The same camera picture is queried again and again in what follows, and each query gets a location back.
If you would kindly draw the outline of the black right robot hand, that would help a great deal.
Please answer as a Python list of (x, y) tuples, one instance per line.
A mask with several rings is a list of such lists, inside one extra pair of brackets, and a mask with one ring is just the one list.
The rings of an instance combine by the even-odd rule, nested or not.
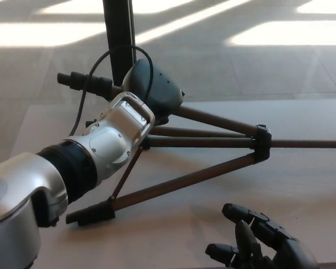
[(263, 213), (227, 203), (225, 218), (235, 223), (236, 246), (212, 243), (205, 253), (227, 268), (319, 268), (310, 250)]

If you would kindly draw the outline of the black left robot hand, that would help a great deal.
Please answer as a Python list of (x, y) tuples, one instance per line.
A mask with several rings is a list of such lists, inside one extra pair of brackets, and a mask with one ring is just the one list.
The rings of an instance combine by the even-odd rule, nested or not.
[(183, 103), (182, 90), (157, 66), (153, 67), (151, 90), (148, 60), (140, 59), (125, 75), (121, 89), (130, 91), (146, 103), (156, 117), (155, 125), (161, 126), (169, 121), (169, 116)]

